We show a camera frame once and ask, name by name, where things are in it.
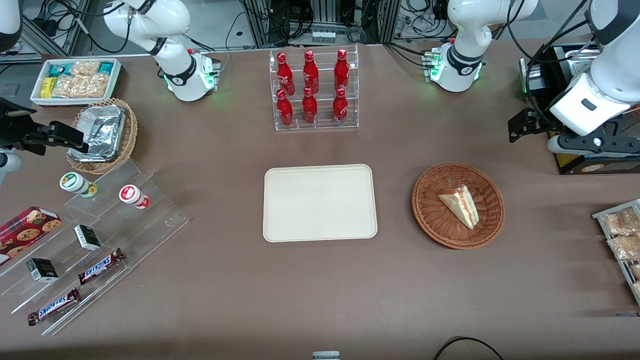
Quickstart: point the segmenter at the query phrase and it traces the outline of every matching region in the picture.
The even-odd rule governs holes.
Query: brown wicker basket
[[[96,102],[95,104],[91,104],[90,106],[107,106],[107,105],[118,105],[124,108],[127,111],[127,117],[125,119],[124,129],[122,129],[122,140],[120,141],[120,148],[118,150],[119,155],[116,160],[111,163],[81,163],[79,161],[72,160],[67,155],[67,161],[71,164],[71,166],[82,172],[89,172],[95,175],[102,175],[105,172],[109,171],[111,168],[115,167],[121,161],[128,159],[131,157],[131,153],[133,152],[133,148],[136,145],[136,136],[138,135],[138,120],[136,119],[136,114],[131,111],[129,105],[120,100],[120,99],[109,99],[107,101]],[[76,116],[76,120],[74,121],[73,127],[76,127],[78,124],[78,119],[80,118],[80,113]]]
[[[466,185],[480,221],[470,230],[438,198]],[[454,249],[474,249],[493,240],[504,223],[504,201],[496,185],[480,170],[459,163],[442,163],[420,175],[413,187],[413,214],[432,239]]]

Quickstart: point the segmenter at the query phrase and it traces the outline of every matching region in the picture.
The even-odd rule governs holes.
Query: snickers wrapper
[[[94,277],[100,275],[102,272],[112,267],[113,264],[117,263],[121,259],[124,258],[124,254],[120,248],[117,248],[114,252],[110,253],[109,256],[100,260],[96,265],[91,266],[87,271],[78,275],[78,279],[80,279],[80,285],[86,284],[89,280]]]
[[[73,288],[70,293],[61,297],[60,299],[52,302],[46,307],[41,308],[39,311],[35,311],[29,314],[27,321],[29,322],[29,326],[34,326],[35,324],[44,320],[47,316],[60,311],[63,307],[72,304],[74,302],[80,302],[80,293],[77,288]]]

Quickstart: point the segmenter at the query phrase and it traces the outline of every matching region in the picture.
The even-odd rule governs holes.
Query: red cookie box
[[[15,258],[21,251],[60,226],[60,217],[36,206],[0,225],[0,265]]]

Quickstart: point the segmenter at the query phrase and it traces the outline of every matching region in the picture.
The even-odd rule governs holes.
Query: coca-cola bottle
[[[314,52],[305,51],[305,67],[302,69],[305,77],[305,86],[309,86],[314,94],[320,91],[320,76],[318,74],[318,65],[314,60]]]
[[[333,68],[333,87],[337,91],[341,86],[347,88],[349,85],[349,63],[347,62],[347,51],[345,49],[338,50],[338,61],[335,62]]]
[[[344,88],[340,87],[335,91],[333,100],[333,123],[342,126],[347,122],[347,106],[349,103],[344,97]]]
[[[313,125],[318,118],[318,103],[310,86],[305,87],[305,98],[302,100],[302,108],[305,111],[305,121]]]
[[[292,127],[293,107],[291,106],[291,102],[289,102],[289,100],[287,99],[287,94],[284,92],[284,90],[278,89],[278,92],[276,94],[278,96],[276,107],[278,108],[278,116],[280,117],[282,126]]]
[[[287,56],[284,53],[278,53],[278,82],[280,88],[283,88],[287,95],[293,96],[296,93],[296,86],[293,85],[293,71],[287,63]]]

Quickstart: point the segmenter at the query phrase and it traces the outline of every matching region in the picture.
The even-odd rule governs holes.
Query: table
[[[2,358],[430,359],[455,335],[511,359],[637,358],[640,322],[613,317],[637,306],[590,216],[640,197],[637,176],[559,176],[544,135],[509,143],[506,122],[525,106],[519,57],[495,42],[477,83],[451,94],[388,49],[360,46],[360,128],[302,134],[273,128],[268,51],[232,53],[220,90],[192,103],[167,91],[151,57],[121,58],[118,96],[140,123],[133,158],[191,221],[54,337],[0,306]],[[70,123],[77,111],[34,118]],[[0,188],[0,221],[70,198],[63,154],[23,155]],[[413,218],[415,180],[445,161],[502,191],[506,223],[484,248],[447,249]],[[352,163],[373,170],[374,238],[262,238],[268,169]],[[458,343],[447,358],[488,354]]]

